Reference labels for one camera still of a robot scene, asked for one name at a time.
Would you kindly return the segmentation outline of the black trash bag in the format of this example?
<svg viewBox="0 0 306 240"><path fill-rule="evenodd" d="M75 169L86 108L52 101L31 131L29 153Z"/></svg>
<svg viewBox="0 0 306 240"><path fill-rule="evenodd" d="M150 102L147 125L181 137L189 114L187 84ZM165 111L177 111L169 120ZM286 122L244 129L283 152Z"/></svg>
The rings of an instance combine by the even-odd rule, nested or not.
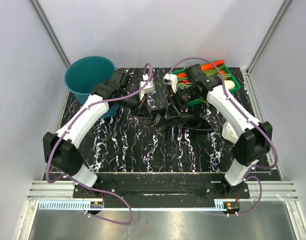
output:
<svg viewBox="0 0 306 240"><path fill-rule="evenodd" d="M213 131L210 124L198 115L179 112L178 109L168 104L167 107L149 111L146 105L143 105L138 110L132 110L131 113L143 119L149 126L154 128L159 127L174 127L189 129L196 133L209 133Z"/></svg>

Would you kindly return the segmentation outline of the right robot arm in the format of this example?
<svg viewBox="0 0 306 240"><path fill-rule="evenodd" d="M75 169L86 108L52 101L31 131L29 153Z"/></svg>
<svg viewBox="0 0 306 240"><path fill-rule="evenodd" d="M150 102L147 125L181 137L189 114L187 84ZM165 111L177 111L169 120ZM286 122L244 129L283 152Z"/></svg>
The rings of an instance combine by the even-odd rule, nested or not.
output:
<svg viewBox="0 0 306 240"><path fill-rule="evenodd" d="M163 77L163 82L172 87L169 100L175 115L180 116L188 103L202 98L223 115L238 137L232 149L234 160L220 186L221 194L232 198L251 167L271 150L273 127L267 121L260 122L243 108L225 86L220 73L207 76L201 65L195 64L185 70L185 76L190 85L181 90L177 89L177 75L167 73Z"/></svg>

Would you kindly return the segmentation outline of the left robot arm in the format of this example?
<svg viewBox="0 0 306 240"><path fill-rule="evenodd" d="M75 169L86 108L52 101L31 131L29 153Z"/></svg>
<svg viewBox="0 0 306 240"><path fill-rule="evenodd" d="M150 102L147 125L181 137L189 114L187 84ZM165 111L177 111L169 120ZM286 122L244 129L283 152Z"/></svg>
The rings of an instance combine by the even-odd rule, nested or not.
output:
<svg viewBox="0 0 306 240"><path fill-rule="evenodd" d="M134 93L128 93L129 75L115 70L112 77L96 85L84 105L56 133L47 132L43 137L44 158L47 164L46 180L51 183L49 170L54 167L72 180L84 186L84 192L91 198L100 195L102 186L97 175L84 164L79 146L98 119L105 115L115 104L134 111L141 107L140 93L151 83L153 71L143 75L144 85Z"/></svg>

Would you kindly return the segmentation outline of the teal plastic trash bin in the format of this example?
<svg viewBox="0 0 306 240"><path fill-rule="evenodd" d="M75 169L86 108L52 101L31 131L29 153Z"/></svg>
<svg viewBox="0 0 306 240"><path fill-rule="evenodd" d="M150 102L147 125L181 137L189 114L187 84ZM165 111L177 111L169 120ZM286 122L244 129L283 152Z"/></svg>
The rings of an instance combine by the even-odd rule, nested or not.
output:
<svg viewBox="0 0 306 240"><path fill-rule="evenodd" d="M80 105L84 105L92 89L109 80L115 69L115 64L103 56L83 57L66 70L64 83Z"/></svg>

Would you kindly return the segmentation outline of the green long beans bundle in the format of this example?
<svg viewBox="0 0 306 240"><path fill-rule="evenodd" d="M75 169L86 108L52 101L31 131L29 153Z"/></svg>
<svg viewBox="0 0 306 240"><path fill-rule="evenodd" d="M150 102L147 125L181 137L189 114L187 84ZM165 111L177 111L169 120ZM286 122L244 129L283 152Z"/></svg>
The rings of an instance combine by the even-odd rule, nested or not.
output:
<svg viewBox="0 0 306 240"><path fill-rule="evenodd" d="M230 80L230 81L233 81L231 80L232 76L230 74L223 74L224 76L224 80ZM179 89L184 89L186 87L191 87L192 86L192 83L190 83L187 78L183 78L183 77L177 77L177 80L178 80L178 84L177 84L177 87Z"/></svg>

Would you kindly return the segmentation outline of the small orange carrot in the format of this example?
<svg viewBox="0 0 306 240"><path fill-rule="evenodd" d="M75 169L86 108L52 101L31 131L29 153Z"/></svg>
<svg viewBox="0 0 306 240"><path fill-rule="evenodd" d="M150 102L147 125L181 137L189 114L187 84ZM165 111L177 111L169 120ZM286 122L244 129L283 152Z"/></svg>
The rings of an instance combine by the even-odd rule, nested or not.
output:
<svg viewBox="0 0 306 240"><path fill-rule="evenodd" d="M177 77L179 77L179 78L186 78L186 74L183 72L183 73L178 74Z"/></svg>

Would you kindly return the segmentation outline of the large orange carrot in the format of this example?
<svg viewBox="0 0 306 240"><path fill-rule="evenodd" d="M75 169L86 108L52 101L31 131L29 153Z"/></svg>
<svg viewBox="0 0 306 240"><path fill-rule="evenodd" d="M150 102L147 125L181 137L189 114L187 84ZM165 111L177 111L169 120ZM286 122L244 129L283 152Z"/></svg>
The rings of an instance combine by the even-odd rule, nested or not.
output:
<svg viewBox="0 0 306 240"><path fill-rule="evenodd" d="M217 60L217 61L214 61L213 64L207 63L207 64L201 65L201 69L203 72L209 71L211 69L214 69L215 68L214 66L219 67L223 65L224 63L225 63L225 60Z"/></svg>

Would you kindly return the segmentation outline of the green plastic vegetable tray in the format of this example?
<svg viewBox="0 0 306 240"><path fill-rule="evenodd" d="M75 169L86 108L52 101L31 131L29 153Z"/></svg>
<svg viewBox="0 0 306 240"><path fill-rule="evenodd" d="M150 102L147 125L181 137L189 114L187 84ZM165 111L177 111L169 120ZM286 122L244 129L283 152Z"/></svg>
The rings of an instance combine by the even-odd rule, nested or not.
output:
<svg viewBox="0 0 306 240"><path fill-rule="evenodd" d="M218 60L215 61L214 64L217 66L217 68L220 70L221 74L223 75L225 86L228 88L229 92L231 94L236 93L241 88L241 86L236 80L236 78L233 76L233 74L230 72L229 68L225 65L225 61ZM204 74L208 77L212 75L217 75L218 77L220 77L218 71L210 63L201 65L201 69L204 72ZM188 81L186 77L184 69L175 70L172 71L171 73L177 75L179 89L184 89L185 87L191 85L191 83Z"/></svg>

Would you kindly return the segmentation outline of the yellow white cabbage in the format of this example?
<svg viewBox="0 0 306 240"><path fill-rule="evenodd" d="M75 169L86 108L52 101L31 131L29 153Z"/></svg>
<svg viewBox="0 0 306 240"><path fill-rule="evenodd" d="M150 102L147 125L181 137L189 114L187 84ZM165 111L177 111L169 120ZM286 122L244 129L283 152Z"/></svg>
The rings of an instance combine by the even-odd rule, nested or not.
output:
<svg viewBox="0 0 306 240"><path fill-rule="evenodd" d="M225 80L224 85L228 90L232 90L235 88L235 82L232 80Z"/></svg>

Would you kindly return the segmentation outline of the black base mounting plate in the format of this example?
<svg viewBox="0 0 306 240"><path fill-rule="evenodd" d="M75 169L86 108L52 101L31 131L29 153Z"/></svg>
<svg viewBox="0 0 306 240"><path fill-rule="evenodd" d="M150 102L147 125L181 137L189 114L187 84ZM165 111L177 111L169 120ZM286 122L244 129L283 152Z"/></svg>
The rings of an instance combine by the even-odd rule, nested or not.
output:
<svg viewBox="0 0 306 240"><path fill-rule="evenodd" d="M215 201L250 199L246 183L229 186L223 173L99 173L95 188L121 196L133 210L210 209Z"/></svg>

